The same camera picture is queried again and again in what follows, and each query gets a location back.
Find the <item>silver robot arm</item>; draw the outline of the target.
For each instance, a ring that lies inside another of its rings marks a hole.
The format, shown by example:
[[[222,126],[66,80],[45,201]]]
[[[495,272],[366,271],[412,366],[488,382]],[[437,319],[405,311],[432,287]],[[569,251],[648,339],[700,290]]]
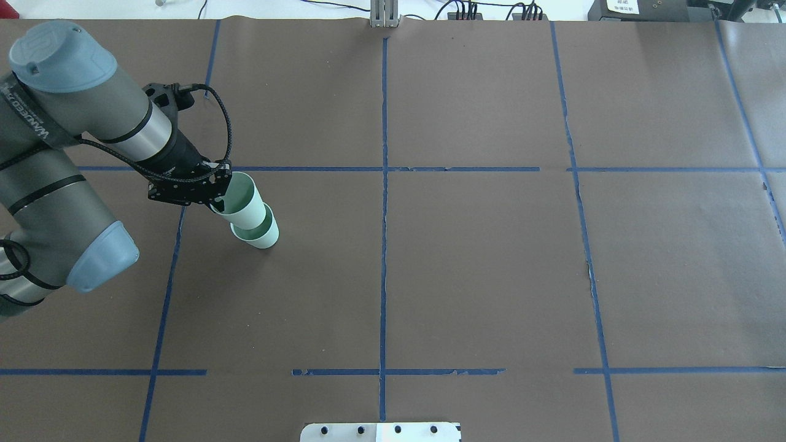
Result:
[[[220,201],[230,154],[209,160],[179,129],[205,84],[140,87],[82,26],[31,28],[2,76],[2,206],[18,223],[2,236],[2,320],[65,286],[88,293],[134,265],[139,250],[66,149],[89,145],[149,183],[148,197],[182,206]]]

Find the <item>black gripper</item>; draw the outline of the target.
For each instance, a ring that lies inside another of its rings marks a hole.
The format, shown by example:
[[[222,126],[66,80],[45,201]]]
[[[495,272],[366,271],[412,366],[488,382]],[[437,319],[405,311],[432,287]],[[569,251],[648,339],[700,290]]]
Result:
[[[197,151],[180,129],[171,128],[160,151],[138,162],[149,172],[146,176],[152,183],[150,198],[180,205],[205,204],[211,212],[224,215],[224,194],[232,177],[228,160],[232,143],[233,131],[228,126],[225,156],[213,163]]]

